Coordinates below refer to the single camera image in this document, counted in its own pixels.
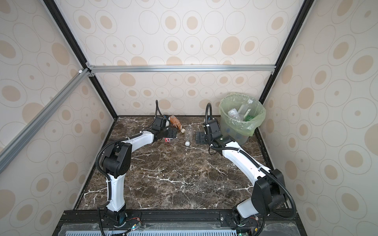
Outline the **yellow cap red label bottle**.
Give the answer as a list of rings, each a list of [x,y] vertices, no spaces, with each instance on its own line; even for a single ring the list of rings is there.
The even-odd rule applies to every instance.
[[[174,144],[174,143],[177,143],[179,139],[178,138],[164,138],[164,141],[166,143]]]

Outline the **blue label clear bottle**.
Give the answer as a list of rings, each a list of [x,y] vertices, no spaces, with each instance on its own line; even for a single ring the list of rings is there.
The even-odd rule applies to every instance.
[[[227,112],[227,114],[228,114],[231,118],[233,118],[233,119],[236,119],[236,120],[238,120],[238,121],[241,121],[241,120],[242,120],[241,116],[239,115],[239,113],[237,112],[237,110],[236,110],[235,108],[229,110],[229,111]]]

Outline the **green sprite bottle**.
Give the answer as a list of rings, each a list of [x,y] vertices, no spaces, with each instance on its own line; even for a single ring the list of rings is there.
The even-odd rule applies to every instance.
[[[245,117],[245,121],[248,122],[248,121],[251,121],[254,117],[253,116],[250,116],[250,115],[247,115]]]

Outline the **large clear square bottle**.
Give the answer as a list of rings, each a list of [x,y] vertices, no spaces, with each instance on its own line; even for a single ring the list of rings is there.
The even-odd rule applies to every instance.
[[[253,105],[254,101],[251,100],[251,99],[248,99],[246,102],[244,102],[241,107],[239,108],[238,110],[238,113],[239,115],[241,116],[242,118],[242,121],[245,120],[245,117],[249,114],[249,112],[251,111],[252,109],[252,105]]]

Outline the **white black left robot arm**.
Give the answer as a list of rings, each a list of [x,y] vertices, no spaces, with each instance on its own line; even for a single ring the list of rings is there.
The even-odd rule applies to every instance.
[[[163,138],[176,138],[177,128],[166,117],[157,116],[152,124],[138,134],[110,142],[98,153],[96,168],[106,178],[107,202],[104,215],[117,225],[126,221],[124,181],[131,166],[132,153]]]

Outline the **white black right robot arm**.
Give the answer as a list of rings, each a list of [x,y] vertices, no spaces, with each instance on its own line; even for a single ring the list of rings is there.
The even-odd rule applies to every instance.
[[[199,134],[199,143],[206,142],[210,153],[219,153],[230,160],[248,178],[253,192],[234,207],[234,217],[238,220],[253,215],[267,216],[288,200],[283,175],[271,170],[249,155],[236,141],[223,136],[216,119],[207,118],[203,123],[204,132]]]

